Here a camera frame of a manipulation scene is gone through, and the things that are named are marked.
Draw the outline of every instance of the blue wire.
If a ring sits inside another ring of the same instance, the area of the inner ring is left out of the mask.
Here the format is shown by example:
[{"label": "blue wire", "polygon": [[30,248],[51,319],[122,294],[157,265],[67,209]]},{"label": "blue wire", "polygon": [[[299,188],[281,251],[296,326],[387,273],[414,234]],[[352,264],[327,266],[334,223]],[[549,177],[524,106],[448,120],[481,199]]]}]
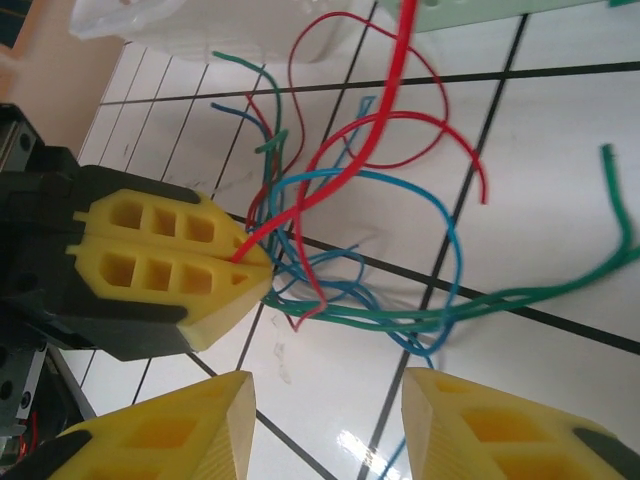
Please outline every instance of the blue wire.
[{"label": "blue wire", "polygon": [[265,126],[255,117],[251,116],[247,112],[243,112],[242,110],[237,110],[231,107],[225,107],[224,105],[220,105],[219,103],[211,102],[211,107],[220,110],[223,113],[229,113],[231,115],[235,115],[236,117],[244,118],[245,120],[253,123],[260,132],[262,132],[262,136],[264,137],[265,143],[269,141],[269,134],[267,133],[267,129]]},{"label": "blue wire", "polygon": [[[342,172],[342,169],[339,168],[332,168],[332,169],[324,169],[324,170],[315,170],[313,172],[307,172],[307,173],[303,173],[300,175],[295,175],[292,177],[288,177],[285,178],[283,180],[281,180],[279,183],[273,185],[272,187],[272,191],[271,191],[271,196],[269,197],[269,211],[272,215],[277,214],[277,208],[275,205],[275,198],[276,196],[288,185],[292,184],[292,183],[297,183],[297,182],[303,182],[303,181],[307,181],[307,180],[313,180],[315,178],[319,178],[319,177],[332,177],[332,176],[336,176],[338,175],[340,172]],[[363,170],[358,172],[357,174],[360,177],[364,177],[364,178],[369,178],[369,179],[374,179],[374,180],[379,180],[385,183],[389,183],[391,185],[396,185],[402,188],[405,188],[411,192],[414,192],[422,197],[424,197],[425,199],[427,199],[428,201],[430,201],[437,210],[440,211],[441,215],[443,216],[446,224],[447,224],[447,235],[449,237],[449,241],[451,242],[451,246],[454,250],[454,254],[455,254],[455,258],[456,258],[456,269],[455,269],[455,273],[454,273],[454,280],[452,282],[452,286],[451,289],[449,290],[448,296],[447,296],[447,300],[445,302],[445,306],[444,306],[444,318],[442,320],[442,331],[439,335],[439,337],[436,339],[435,343],[433,345],[431,345],[428,348],[425,348],[424,346],[422,346],[421,344],[418,343],[418,345],[415,344],[415,341],[412,342],[411,340],[404,340],[403,338],[401,338],[398,334],[396,333],[389,333],[388,335],[394,340],[396,341],[398,344],[400,344],[403,348],[405,348],[407,351],[409,351],[411,354],[413,355],[419,355],[422,357],[428,357],[429,355],[432,355],[434,352],[436,352],[439,348],[441,348],[441,346],[444,344],[444,342],[446,342],[447,338],[449,337],[451,331],[453,330],[453,326],[455,324],[455,320],[450,318],[448,315],[446,315],[447,310],[451,307],[451,304],[454,300],[454,298],[457,295],[458,292],[458,288],[460,285],[460,281],[462,279],[462,268],[463,268],[463,259],[462,259],[462,249],[460,247],[460,242],[458,240],[457,234],[455,232],[455,226],[453,223],[453,219],[451,218],[451,216],[449,215],[449,213],[447,212],[446,207],[442,204],[442,202],[435,197],[434,195],[432,195],[431,193],[429,193],[428,191],[413,185],[409,182],[406,182],[404,180],[401,180],[399,178],[396,177],[392,177],[389,175],[385,175],[382,173],[378,173],[378,172],[371,172],[371,171],[367,171],[367,170]],[[293,259],[296,259],[297,253],[294,250],[293,246],[291,245],[291,243],[289,242],[289,239],[286,237],[285,232],[282,229],[278,229],[277,234],[279,236],[279,240],[281,243],[281,246],[285,252],[285,254]],[[336,258],[337,256],[343,256],[340,252],[336,252]],[[306,277],[304,276],[300,276],[299,277],[300,280],[302,281],[307,281]],[[369,309],[369,310],[381,310],[380,305],[376,302],[376,301],[364,301],[362,299],[362,297],[358,297],[357,295],[353,295],[351,294],[351,296],[353,296],[354,298],[356,298],[356,300],[358,300],[365,308]]]},{"label": "blue wire", "polygon": [[398,445],[398,448],[396,448],[395,452],[393,452],[393,455],[391,455],[391,458],[387,462],[387,466],[384,468],[384,470],[378,477],[378,480],[385,480],[387,478],[387,474],[391,471],[391,469],[393,468],[393,465],[395,465],[395,463],[398,461],[398,457],[400,457],[400,454],[402,453],[402,451],[404,450],[404,447],[406,446],[407,446],[407,439],[403,438],[402,441],[400,442],[400,445]]},{"label": "blue wire", "polygon": [[[371,108],[371,105],[373,104],[374,100],[375,100],[375,97],[373,96],[362,98],[360,102],[360,107],[358,110],[358,118],[366,115],[369,112],[369,109]],[[243,112],[241,110],[219,105],[217,103],[212,103],[211,106],[216,110],[222,111],[224,113],[228,113],[231,115],[244,118],[245,120],[249,121],[256,127],[258,127],[258,129],[262,133],[262,136],[265,139],[265,143],[270,140],[269,134],[265,126],[252,115],[246,112]],[[351,134],[350,138],[347,140],[346,145],[343,147],[342,152],[334,165],[339,166],[344,161],[347,155],[347,149],[355,140],[355,137],[358,131],[359,129],[356,129]],[[265,152],[267,164],[272,158],[271,155],[273,155],[272,151]],[[310,179],[319,178],[319,177],[325,177],[323,180],[323,183],[324,183],[328,181],[330,177],[339,174],[341,171],[342,170],[338,168],[317,170],[309,174],[302,174],[302,175],[284,179],[280,183],[273,186],[271,196],[267,199],[269,213],[271,215],[274,215],[275,213],[278,212],[278,207],[280,208],[280,210],[283,209],[284,187],[286,187],[287,185],[290,185],[291,183],[294,183],[294,182],[300,182],[300,181],[310,180]],[[380,180],[386,183],[397,185],[423,196],[424,198],[432,202],[438,210],[440,210],[441,214],[445,219],[445,222],[447,223],[447,234],[449,235],[451,244],[456,254],[456,273],[454,276],[452,288],[449,291],[449,296],[447,297],[447,301],[445,303],[445,307],[444,307],[445,315],[442,320],[442,329],[441,329],[440,335],[430,347],[425,348],[415,337],[412,337],[411,335],[397,334],[393,332],[388,334],[396,343],[398,343],[402,348],[407,350],[409,353],[424,357],[427,363],[432,365],[432,363],[430,363],[431,360],[429,356],[435,353],[439,348],[442,347],[442,345],[446,342],[447,338],[449,337],[453,329],[453,325],[455,324],[455,319],[450,318],[449,316],[446,315],[447,309],[451,306],[453,298],[455,298],[457,294],[458,285],[460,283],[461,276],[462,276],[462,253],[461,253],[457,236],[455,234],[453,221],[450,218],[448,212],[446,211],[446,208],[444,207],[444,205],[442,205],[442,203],[436,197],[431,195],[426,190],[416,187],[415,185],[412,185],[403,180],[399,180],[395,177],[390,177],[377,172],[363,171],[363,172],[360,172],[359,176]],[[278,207],[274,205],[274,199],[276,196],[278,197],[279,199],[278,203],[280,204]],[[259,211],[258,218],[260,219],[261,217],[262,217],[262,212]],[[274,245],[273,250],[268,252],[268,254],[270,255],[270,257],[272,257],[271,259],[273,263],[278,267],[278,274],[288,273],[293,278],[278,291],[275,291],[274,289],[272,289],[269,295],[277,296],[279,301],[281,302],[284,302],[287,304],[294,304],[295,301],[284,299],[281,297],[281,295],[285,293],[287,290],[289,290],[291,287],[293,287],[293,285],[295,285],[297,282],[303,282],[308,284],[309,279],[306,277],[304,270],[301,268],[299,264],[297,252],[290,244],[289,239],[287,238],[286,233],[284,231],[284,227],[278,228],[274,235],[278,238],[279,244],[282,247],[283,252],[287,257],[287,260],[289,263],[286,263],[286,261],[281,261],[277,258],[275,254],[275,251],[277,250],[276,245]],[[373,310],[373,311],[380,311],[381,306],[378,303],[375,295],[373,295],[373,293],[368,288],[366,288],[361,284],[362,278],[364,276],[364,271],[365,271],[365,262],[364,262],[364,258],[361,255],[353,251],[356,247],[357,245],[354,245],[348,249],[336,249],[329,252],[323,252],[318,255],[311,256],[309,260],[313,266],[317,266],[320,263],[331,261],[331,260],[342,258],[342,257],[350,257],[353,260],[356,260],[359,263],[359,271],[354,280],[340,280],[340,281],[320,280],[320,285],[323,288],[334,289],[341,292],[338,295],[330,298],[329,301],[331,302],[337,302],[346,297],[350,297],[366,309]],[[380,320],[379,322],[386,323],[386,324],[393,323],[393,321],[390,319],[387,319],[387,320],[383,319],[383,320]]]},{"label": "blue wire", "polygon": [[[426,358],[427,358],[427,365],[429,365],[429,368],[431,370],[435,370],[435,366],[433,365],[431,358],[430,357],[426,357]],[[406,446],[407,446],[407,437],[403,438],[400,444],[396,447],[395,451],[393,452],[393,455],[391,455],[391,457],[389,458],[389,461],[387,462],[387,466],[384,468],[384,470],[378,477],[378,480],[385,480],[387,478],[388,473],[391,471],[395,463],[398,461],[398,458],[400,458],[400,454],[402,453],[402,451],[405,449]]]}]

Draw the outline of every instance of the yellow 3d-printed part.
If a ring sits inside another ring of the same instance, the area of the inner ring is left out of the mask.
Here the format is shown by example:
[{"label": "yellow 3d-printed part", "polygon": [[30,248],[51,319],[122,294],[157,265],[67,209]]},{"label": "yellow 3d-printed part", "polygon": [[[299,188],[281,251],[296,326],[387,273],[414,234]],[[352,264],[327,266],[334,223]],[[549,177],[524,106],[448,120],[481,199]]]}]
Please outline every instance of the yellow 3d-printed part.
[{"label": "yellow 3d-printed part", "polygon": [[197,351],[227,333],[271,286],[269,267],[150,244],[84,235],[67,253],[100,298],[186,308],[178,328]]},{"label": "yellow 3d-printed part", "polygon": [[74,425],[92,439],[51,480],[244,480],[253,378],[234,372]]},{"label": "yellow 3d-printed part", "polygon": [[[85,234],[229,260],[247,234],[199,195],[200,203],[191,204],[124,189],[95,201],[89,212],[76,212],[74,219],[85,223]],[[252,248],[241,263],[271,268],[260,247]]]},{"label": "yellow 3d-printed part", "polygon": [[426,368],[404,374],[402,417],[414,480],[622,480],[573,433],[603,427]]}]

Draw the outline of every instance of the white plastic container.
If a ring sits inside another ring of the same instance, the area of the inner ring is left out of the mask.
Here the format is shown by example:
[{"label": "white plastic container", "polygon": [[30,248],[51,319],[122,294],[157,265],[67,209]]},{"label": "white plastic container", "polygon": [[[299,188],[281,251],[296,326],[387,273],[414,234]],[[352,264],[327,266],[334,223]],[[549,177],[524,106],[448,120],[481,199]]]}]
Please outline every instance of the white plastic container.
[{"label": "white plastic container", "polygon": [[[117,35],[189,60],[211,52],[253,61],[282,60],[298,34],[350,0],[76,0],[70,31],[81,39]],[[319,59],[338,22],[309,34],[296,61]]]}]

